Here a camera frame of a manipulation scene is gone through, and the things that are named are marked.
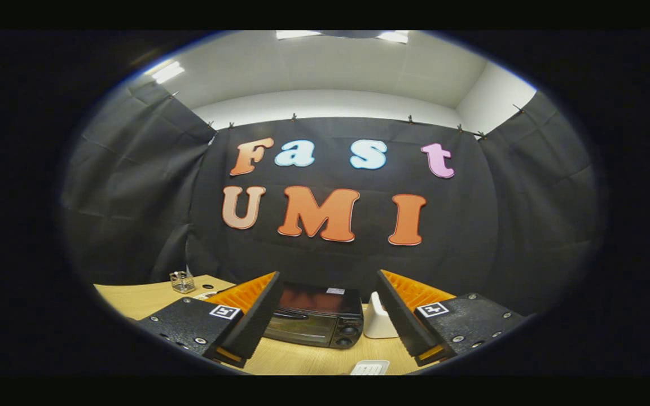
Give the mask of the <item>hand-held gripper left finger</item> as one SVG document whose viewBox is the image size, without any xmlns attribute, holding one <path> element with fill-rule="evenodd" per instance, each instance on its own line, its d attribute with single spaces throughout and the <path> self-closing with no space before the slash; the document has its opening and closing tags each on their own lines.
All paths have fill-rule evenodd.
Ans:
<svg viewBox="0 0 650 406">
<path fill-rule="evenodd" d="M 201 300 L 182 298 L 136 325 L 193 355 L 245 367 L 280 301 L 280 273 L 271 272 Z"/>
</svg>

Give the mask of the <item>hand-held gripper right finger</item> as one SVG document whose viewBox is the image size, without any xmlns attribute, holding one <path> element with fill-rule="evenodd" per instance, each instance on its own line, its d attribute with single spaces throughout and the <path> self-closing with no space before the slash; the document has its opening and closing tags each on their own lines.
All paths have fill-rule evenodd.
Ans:
<svg viewBox="0 0 650 406">
<path fill-rule="evenodd" d="M 454 295 L 387 270 L 376 274 L 376 292 L 419 367 L 464 356 L 529 319 L 480 293 Z"/>
</svg>

